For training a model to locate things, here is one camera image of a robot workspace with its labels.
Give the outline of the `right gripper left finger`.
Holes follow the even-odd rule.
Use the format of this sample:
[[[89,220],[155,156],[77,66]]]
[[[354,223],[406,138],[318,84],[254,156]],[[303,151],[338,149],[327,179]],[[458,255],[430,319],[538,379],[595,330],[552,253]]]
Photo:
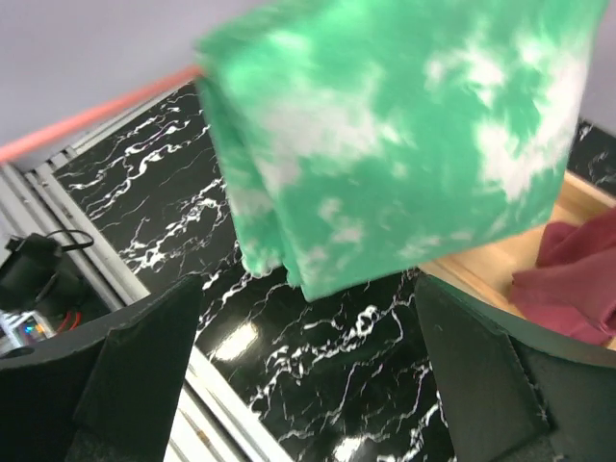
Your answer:
[[[199,319],[186,276],[1,359],[4,461],[161,461]]]

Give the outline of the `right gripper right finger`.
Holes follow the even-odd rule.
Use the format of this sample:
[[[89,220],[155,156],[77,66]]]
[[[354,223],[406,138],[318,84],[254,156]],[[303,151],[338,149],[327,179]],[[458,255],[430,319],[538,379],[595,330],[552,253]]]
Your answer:
[[[415,298],[458,460],[614,460],[614,351],[427,274]]]

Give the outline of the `green patterned garment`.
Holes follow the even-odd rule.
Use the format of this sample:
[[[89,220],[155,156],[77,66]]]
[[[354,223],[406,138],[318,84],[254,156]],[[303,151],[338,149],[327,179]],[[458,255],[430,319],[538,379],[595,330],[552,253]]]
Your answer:
[[[546,222],[606,8],[276,1],[206,35],[245,270],[314,300]]]

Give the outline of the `pink wire hanger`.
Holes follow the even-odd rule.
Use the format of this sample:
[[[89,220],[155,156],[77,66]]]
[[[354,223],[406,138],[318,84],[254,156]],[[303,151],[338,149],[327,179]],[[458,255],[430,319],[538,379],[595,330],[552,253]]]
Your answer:
[[[1,162],[14,161],[31,151],[41,149],[48,144],[80,132],[94,123],[118,116],[123,111],[182,86],[201,74],[201,69],[197,65],[188,66],[139,90],[128,92],[117,99],[87,109],[11,141],[1,147]]]

